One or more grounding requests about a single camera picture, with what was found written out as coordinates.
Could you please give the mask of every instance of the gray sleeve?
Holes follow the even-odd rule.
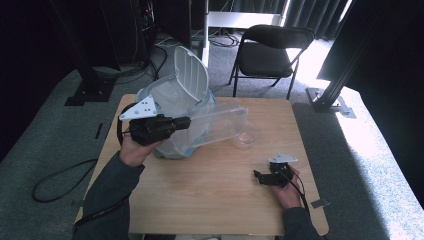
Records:
[[[83,217],[110,208],[131,194],[144,166],[132,168],[116,153],[99,174],[84,199]],[[104,216],[83,224],[73,239],[127,239],[130,222],[128,201]]]
[[[284,240],[322,240],[302,207],[289,208],[283,213]]]

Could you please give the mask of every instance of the cable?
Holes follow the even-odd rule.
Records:
[[[87,222],[93,221],[94,219],[103,217],[111,212],[114,212],[115,210],[117,210],[118,208],[120,208],[124,203],[128,202],[128,199],[130,197],[130,194],[128,194],[127,196],[125,196],[121,201],[115,203],[113,206],[106,208],[105,210],[102,210],[100,212],[88,215],[84,218],[81,218],[80,220],[78,220],[75,224],[74,224],[74,229],[73,232],[75,234],[75,232],[84,224],[86,224]]]
[[[102,72],[102,71],[99,71],[99,70],[96,70],[96,72],[100,77],[103,77],[103,78],[106,78],[106,79],[107,78],[115,79],[115,78],[120,78],[120,77],[137,75],[137,74],[143,72],[148,66],[149,66],[149,62],[139,62],[137,64],[137,66],[135,66],[134,68],[129,69],[127,71],[123,71],[123,72],[106,73],[106,72]]]
[[[77,163],[77,164],[75,164],[75,165],[73,165],[73,166],[70,166],[70,167],[67,167],[67,168],[65,168],[65,169],[63,169],[63,170],[60,170],[60,171],[58,171],[58,172],[55,172],[55,173],[52,173],[52,174],[50,174],[50,175],[48,175],[48,176],[46,176],[46,177],[44,177],[44,178],[42,178],[40,181],[38,181],[36,184],[35,184],[35,186],[34,186],[34,188],[32,189],[32,199],[34,200],[34,201],[36,201],[36,202],[40,202],[40,203],[49,203],[49,202],[53,202],[53,201],[56,201],[56,200],[59,200],[59,199],[61,199],[61,198],[63,198],[63,197],[65,197],[66,195],[68,195],[70,192],[72,192],[72,190],[74,190],[83,180],[84,180],[84,178],[88,175],[88,173],[90,173],[90,171],[94,168],[94,166],[96,166],[96,163],[97,163],[97,161],[98,161],[98,159],[90,159],[90,160],[86,160],[86,161],[83,161],[83,162],[80,162],[80,163]],[[41,199],[41,198],[39,198],[39,197],[37,197],[37,194],[36,194],[36,192],[37,192],[37,189],[38,189],[38,187],[42,184],[42,183],[44,183],[44,182],[46,182],[47,180],[49,180],[49,179],[51,179],[51,178],[53,178],[53,177],[55,177],[55,176],[57,176],[57,175],[59,175],[59,174],[62,174],[62,173],[64,173],[64,172],[67,172],[67,171],[69,171],[69,170],[71,170],[71,169],[73,169],[73,168],[75,168],[75,167],[78,167],[78,166],[80,166],[80,165],[83,165],[83,164],[87,164],[87,163],[89,163],[89,162],[94,162],[91,166],[90,166],[90,168],[83,174],[83,176],[80,178],[80,180],[78,180],[78,182],[73,186],[73,187],[71,187],[71,189],[69,189],[68,191],[66,191],[64,194],[62,194],[62,195],[60,195],[60,196],[57,196],[57,197],[54,197],[54,198],[50,198],[50,199]]]
[[[138,51],[138,26],[137,26],[137,19],[135,17],[135,10],[133,7],[133,0],[129,0],[130,1],[130,6],[131,6],[131,10],[132,10],[132,14],[133,14],[133,19],[134,19],[134,28],[135,28],[135,50],[134,50],[134,55],[133,55],[133,59],[131,64],[134,64],[134,60],[135,60],[135,56],[137,55],[137,51]]]
[[[153,75],[152,75],[153,81],[159,80],[159,71],[154,62],[152,62],[152,68],[153,68]]]
[[[159,46],[155,46],[157,49],[160,49],[164,54],[165,54],[165,58],[163,59],[163,61],[161,62],[161,64],[159,65],[159,67],[156,69],[156,79],[159,78],[159,71],[162,69],[163,65],[165,64],[166,60],[168,59],[168,53],[166,52],[165,49],[159,47]]]
[[[231,47],[237,47],[240,44],[239,39],[237,37],[233,36],[233,35],[230,35],[230,34],[227,33],[225,35],[225,37],[227,37],[228,39],[231,40],[230,44],[225,44],[225,43],[221,43],[221,42],[214,41],[214,40],[209,40],[209,42],[211,44],[215,45],[215,46],[218,46],[218,47],[230,47],[230,48]]]
[[[228,3],[230,2],[230,0],[228,0],[228,1],[226,1],[225,2],[225,4],[224,4],[224,6],[222,6],[221,7],[221,10],[220,10],[220,12],[222,12],[222,11],[224,11],[224,8],[228,5]],[[234,0],[233,1],[231,1],[231,7],[230,7],[230,12],[233,10],[233,6],[234,6]],[[214,36],[216,33],[218,33],[220,30],[221,30],[222,28],[219,28],[218,30],[216,30],[214,33],[212,33],[212,34],[210,34],[210,35],[208,35],[208,36]],[[194,38],[197,34],[199,34],[200,32],[202,32],[204,30],[204,28],[202,28],[202,29],[200,29],[199,31],[197,31],[196,33],[194,33],[193,35],[191,35],[191,38],[193,38],[194,40],[198,40],[198,41],[202,41],[203,39],[200,39],[200,38]],[[163,45],[163,43],[164,42],[166,42],[166,41],[168,41],[168,40],[171,40],[171,39],[174,39],[173,37],[168,37],[168,38],[165,38],[165,39],[163,39],[163,40],[160,40],[160,42],[158,42],[158,43],[155,43],[155,46],[160,46],[160,47],[175,47],[175,46],[178,46],[178,45],[180,45],[180,42],[177,42],[177,43],[175,43],[175,44],[171,44],[171,45]],[[214,42],[214,41],[210,41],[212,44],[214,44],[214,45],[217,45],[217,46],[223,46],[223,47],[233,47],[233,44],[230,44],[230,45],[227,45],[227,44],[222,44],[222,43],[219,43],[219,42]]]
[[[305,195],[305,186],[303,185],[302,179],[299,177],[299,175],[297,175],[295,172],[291,171],[294,175],[296,175],[296,177],[299,179],[300,184],[302,185],[302,191],[300,191],[299,187],[296,186],[296,184],[293,183],[293,181],[291,179],[289,179],[281,170],[278,171],[278,173],[280,173],[291,185],[293,185],[293,187],[299,192],[300,194],[300,198],[302,199],[303,202],[303,206],[306,210],[306,212],[308,213],[309,217],[311,216],[311,213],[309,211],[309,206],[308,206],[308,202],[306,201],[306,195]]]

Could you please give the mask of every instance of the black folding chair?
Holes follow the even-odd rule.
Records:
[[[299,66],[300,55],[315,38],[307,28],[286,28],[273,25],[255,25],[243,34],[237,51],[237,57],[231,72],[231,84],[234,80],[233,97],[236,96],[239,78],[276,79],[274,87],[281,78],[292,76],[286,99],[290,98]],[[298,49],[296,57],[290,61],[288,48]]]

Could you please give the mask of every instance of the person's left hand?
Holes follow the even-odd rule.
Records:
[[[124,140],[122,141],[121,151],[119,157],[121,161],[131,167],[139,167],[143,164],[146,157],[152,153],[153,149],[161,145],[164,140],[152,143],[148,146],[142,146],[134,142],[130,133],[124,133]]]

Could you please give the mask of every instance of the black mechanical part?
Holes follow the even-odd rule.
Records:
[[[133,141],[147,146],[163,139],[168,139],[176,130],[190,126],[189,117],[172,118],[159,114],[156,117],[133,119],[130,121],[130,133]]]
[[[253,170],[260,184],[283,188],[293,179],[293,173],[288,163],[270,163],[269,170],[271,174],[262,174]]]

